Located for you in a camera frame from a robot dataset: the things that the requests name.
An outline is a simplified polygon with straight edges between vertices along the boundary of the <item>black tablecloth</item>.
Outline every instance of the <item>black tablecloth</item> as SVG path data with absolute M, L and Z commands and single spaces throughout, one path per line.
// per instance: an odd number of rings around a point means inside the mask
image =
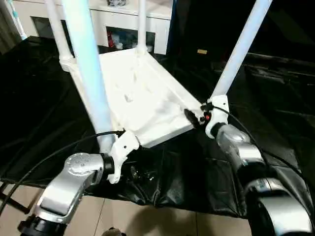
M 197 64 L 185 57 L 156 57 L 200 102 L 211 94 L 223 66 Z M 314 184 L 314 65 L 260 56 L 248 57 L 245 64 L 228 94 L 231 112 L 262 148 L 294 166 L 299 163 Z M 70 74 L 59 65 L 53 40 L 24 40 L 0 59 L 0 68 L 0 175 L 2 181 L 15 182 L 45 156 L 94 130 Z M 46 186 L 64 160 L 80 151 L 97 153 L 96 140 L 48 160 L 24 184 Z M 268 159 L 287 187 L 312 210 L 303 181 L 279 161 Z M 133 152 L 118 184 L 103 180 L 88 194 L 246 217 L 242 189 L 227 158 L 197 129 Z

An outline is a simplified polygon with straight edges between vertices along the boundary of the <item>floor tile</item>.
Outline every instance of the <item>floor tile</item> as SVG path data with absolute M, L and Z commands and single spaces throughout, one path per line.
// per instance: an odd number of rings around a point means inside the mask
M 12 185 L 8 186 L 4 191 L 7 194 Z M 18 201 L 24 206 L 28 207 L 34 197 L 41 191 L 41 189 L 27 186 L 20 186 L 13 194 L 12 199 Z M 27 215 L 19 210 L 7 205 L 0 218 L 0 235 L 20 236 L 21 233 L 17 230 L 19 223 L 26 220 Z
M 248 220 L 197 213 L 198 236 L 251 236 Z
M 124 201 L 105 200 L 101 218 L 109 214 L 111 205 L 113 226 L 127 236 L 195 236 L 195 213 L 173 208 L 156 209 L 152 206 L 139 206 Z M 102 221 L 99 222 L 97 234 L 101 236 Z
M 64 235 L 93 236 L 103 203 L 103 198 L 84 196 Z

